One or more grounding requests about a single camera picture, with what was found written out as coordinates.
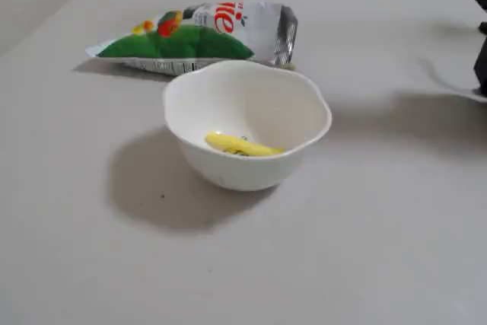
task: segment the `black object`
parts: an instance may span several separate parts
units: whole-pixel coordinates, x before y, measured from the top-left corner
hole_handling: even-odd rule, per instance
[[[482,22],[479,26],[479,30],[487,36],[487,22]],[[479,57],[477,57],[473,70],[475,70],[475,74],[479,79],[480,93],[487,97],[487,38],[482,45],[482,49],[480,50]]]

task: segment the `yellow object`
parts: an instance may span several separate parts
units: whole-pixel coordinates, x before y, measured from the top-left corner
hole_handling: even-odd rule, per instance
[[[225,135],[219,132],[210,132],[206,135],[205,141],[213,148],[228,152],[231,154],[248,155],[248,156],[267,156],[281,154],[284,150],[281,148],[270,148],[265,145],[248,142],[245,139]]]
[[[151,20],[148,19],[146,21],[143,21],[140,24],[137,24],[135,27],[133,27],[132,33],[141,34],[144,31],[148,32],[148,31],[152,30],[152,28],[154,28],[154,24],[151,22]]]
[[[140,34],[143,30],[144,28],[142,27],[142,24],[137,24],[135,27],[132,28],[132,33]]]

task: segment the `red letter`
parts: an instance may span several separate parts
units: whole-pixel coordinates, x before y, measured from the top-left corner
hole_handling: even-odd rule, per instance
[[[232,33],[234,30],[234,22],[231,20],[230,16],[225,13],[218,13],[215,15],[215,28],[218,32],[221,32],[220,28],[218,28],[217,21],[221,18],[221,23],[223,24],[223,28],[228,32]]]

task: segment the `table surface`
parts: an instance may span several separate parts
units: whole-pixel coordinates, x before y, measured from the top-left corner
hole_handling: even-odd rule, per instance
[[[270,0],[334,124],[274,190],[200,180],[167,78],[87,61],[145,15],[72,0],[0,58],[2,324],[487,323],[486,20],[473,0]]]

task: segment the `snack bag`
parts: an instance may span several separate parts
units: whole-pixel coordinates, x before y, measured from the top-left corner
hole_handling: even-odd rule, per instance
[[[225,59],[286,65],[298,20],[284,5],[268,2],[204,3],[169,11],[130,34],[89,47],[92,57],[138,69],[180,75]]]

